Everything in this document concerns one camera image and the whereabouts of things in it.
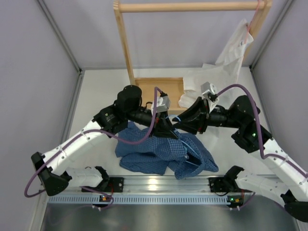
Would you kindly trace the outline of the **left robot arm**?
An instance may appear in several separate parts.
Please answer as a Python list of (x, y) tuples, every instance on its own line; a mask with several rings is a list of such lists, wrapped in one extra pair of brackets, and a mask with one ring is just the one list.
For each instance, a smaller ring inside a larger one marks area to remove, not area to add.
[[(155, 87), (151, 109), (141, 104), (141, 88), (135, 85), (124, 87), (114, 103), (96, 114), (77, 134), (48, 152), (36, 152), (31, 156), (36, 172), (30, 182), (38, 177), (48, 196), (55, 196), (71, 187), (85, 186), (87, 191), (96, 189), (98, 192), (107, 190), (109, 176), (102, 167), (71, 168), (79, 156), (102, 141), (103, 135), (130, 145), (138, 145), (150, 136), (177, 138), (166, 118), (170, 106), (166, 93)], [(147, 126), (147, 133), (137, 141), (120, 138), (120, 131), (128, 127), (129, 121)]]

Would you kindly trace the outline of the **blue wire hanger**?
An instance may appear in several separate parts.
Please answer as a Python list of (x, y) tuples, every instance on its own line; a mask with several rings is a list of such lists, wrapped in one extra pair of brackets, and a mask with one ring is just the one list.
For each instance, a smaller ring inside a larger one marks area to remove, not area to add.
[(191, 153), (197, 154), (197, 152), (189, 145), (187, 144), (185, 141), (180, 140), (181, 143), (183, 144), (187, 154), (185, 155), (186, 158), (186, 163), (193, 165), (193, 166), (200, 166), (201, 165), (201, 161), (196, 158), (194, 155), (192, 155)]

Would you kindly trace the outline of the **blue checked shirt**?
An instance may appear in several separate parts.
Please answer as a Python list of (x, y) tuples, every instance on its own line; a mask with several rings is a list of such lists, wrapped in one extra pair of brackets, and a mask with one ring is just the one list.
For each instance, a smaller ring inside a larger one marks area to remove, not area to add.
[[(197, 176), (202, 171), (218, 172), (219, 167), (211, 153), (195, 135), (178, 131), (176, 134), (179, 137), (176, 140), (152, 136), (139, 144), (118, 141), (115, 154), (120, 158), (119, 165), (132, 172), (158, 175), (164, 175), (170, 168), (178, 180)], [(200, 166), (186, 163), (187, 152), (180, 140), (197, 152), (191, 154), (201, 161)]]

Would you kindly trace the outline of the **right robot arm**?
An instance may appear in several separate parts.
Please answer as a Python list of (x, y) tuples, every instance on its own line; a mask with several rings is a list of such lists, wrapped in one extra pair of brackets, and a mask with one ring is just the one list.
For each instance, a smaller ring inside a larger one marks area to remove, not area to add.
[(198, 97), (189, 109), (173, 119), (174, 128), (191, 134), (202, 134), (209, 126), (235, 128), (237, 131), (231, 136), (234, 142), (279, 178), (269, 180), (232, 166), (222, 178), (212, 181), (211, 190), (248, 190), (273, 200), (295, 219), (307, 222), (308, 174), (259, 124), (255, 116), (260, 110), (246, 95), (239, 96), (229, 109), (218, 105), (210, 111), (209, 104), (210, 101)]

